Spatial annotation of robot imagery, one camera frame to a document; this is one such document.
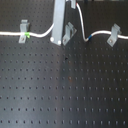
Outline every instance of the metal mount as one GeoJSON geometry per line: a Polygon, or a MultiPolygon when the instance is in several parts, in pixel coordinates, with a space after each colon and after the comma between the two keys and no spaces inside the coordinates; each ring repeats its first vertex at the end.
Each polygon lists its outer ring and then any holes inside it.
{"type": "Polygon", "coordinates": [[[71,8],[76,9],[76,0],[71,0],[71,8]]]}
{"type": "MultiPolygon", "coordinates": [[[[21,32],[27,32],[29,29],[30,23],[28,23],[28,20],[21,20],[21,24],[20,24],[20,31],[21,32]]],[[[20,44],[24,44],[26,41],[26,35],[21,35],[20,39],[19,39],[19,43],[20,44]]]]}
{"type": "Polygon", "coordinates": [[[120,27],[117,24],[114,24],[111,30],[111,36],[107,40],[107,43],[113,47],[118,39],[118,35],[121,34],[120,27]]]}
{"type": "Polygon", "coordinates": [[[63,44],[66,45],[76,32],[77,32],[77,30],[69,22],[68,25],[65,26],[65,35],[63,37],[63,44]]]}

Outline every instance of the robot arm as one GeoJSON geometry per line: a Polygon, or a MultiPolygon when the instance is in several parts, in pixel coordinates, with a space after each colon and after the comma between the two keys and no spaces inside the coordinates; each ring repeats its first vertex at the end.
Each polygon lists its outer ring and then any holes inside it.
{"type": "MultiPolygon", "coordinates": [[[[52,30],[51,42],[57,45],[62,43],[63,22],[65,14],[65,3],[67,0],[55,0],[54,5],[54,27],[52,30]]],[[[71,7],[76,8],[76,0],[71,0],[71,7]]]]}

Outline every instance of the silver post holder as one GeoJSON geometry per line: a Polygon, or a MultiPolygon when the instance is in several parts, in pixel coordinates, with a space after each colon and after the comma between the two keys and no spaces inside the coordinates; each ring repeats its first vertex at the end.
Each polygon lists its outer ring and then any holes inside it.
{"type": "Polygon", "coordinates": [[[120,27],[117,24],[114,24],[111,30],[111,36],[107,40],[107,43],[113,47],[118,39],[118,35],[121,34],[120,27]]]}
{"type": "Polygon", "coordinates": [[[77,32],[77,30],[69,22],[68,25],[65,26],[65,35],[63,37],[63,45],[66,45],[76,32],[77,32]]]}
{"type": "MultiPolygon", "coordinates": [[[[28,32],[30,23],[28,23],[28,20],[21,20],[21,24],[20,24],[20,31],[21,32],[28,32]]],[[[24,44],[26,41],[26,35],[21,35],[20,39],[19,39],[19,43],[20,44],[24,44]]]]}

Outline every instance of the black perforated table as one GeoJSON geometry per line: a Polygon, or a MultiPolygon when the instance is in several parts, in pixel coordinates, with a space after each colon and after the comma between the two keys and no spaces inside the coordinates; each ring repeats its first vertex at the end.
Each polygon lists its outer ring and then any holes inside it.
{"type": "MultiPolygon", "coordinates": [[[[128,2],[79,2],[86,35],[111,30],[128,35],[128,2]]],[[[52,0],[0,0],[0,31],[45,32],[52,24],[52,0]]],[[[82,39],[78,10],[66,4],[65,24],[77,33],[64,46],[45,38],[0,36],[0,128],[127,128],[128,40],[110,35],[82,39]]]]}

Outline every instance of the cable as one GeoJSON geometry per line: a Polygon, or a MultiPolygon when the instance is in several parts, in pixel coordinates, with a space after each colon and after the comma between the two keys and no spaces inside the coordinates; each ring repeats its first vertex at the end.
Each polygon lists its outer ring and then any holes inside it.
{"type": "MultiPolygon", "coordinates": [[[[27,32],[29,34],[29,36],[33,36],[33,37],[38,37],[38,38],[42,38],[47,36],[51,30],[53,29],[54,24],[52,24],[52,26],[43,34],[36,34],[36,33],[32,33],[32,32],[27,32]]],[[[21,35],[25,35],[25,32],[0,32],[0,35],[5,35],[5,36],[21,36],[21,35]]]]}
{"type": "Polygon", "coordinates": [[[83,23],[83,16],[82,16],[82,12],[81,12],[81,9],[80,9],[80,6],[78,3],[76,3],[76,6],[78,8],[78,11],[79,11],[79,14],[80,14],[80,21],[81,21],[81,27],[82,27],[82,34],[83,34],[83,39],[85,42],[87,42],[89,39],[85,38],[85,32],[84,32],[84,23],[83,23]]]}
{"type": "MultiPolygon", "coordinates": [[[[83,16],[82,16],[82,12],[80,9],[80,6],[78,3],[76,3],[76,6],[78,8],[79,11],[79,15],[80,15],[80,21],[81,21],[81,27],[82,27],[82,34],[83,34],[83,39],[85,42],[87,42],[89,39],[91,39],[93,36],[98,35],[98,34],[108,34],[111,35],[111,31],[106,31],[106,30],[102,30],[102,31],[96,31],[94,33],[92,33],[87,39],[85,38],[85,32],[84,32],[84,24],[83,24],[83,16]]],[[[118,35],[118,38],[120,39],[128,39],[128,36],[122,36],[122,35],[118,35]]]]}

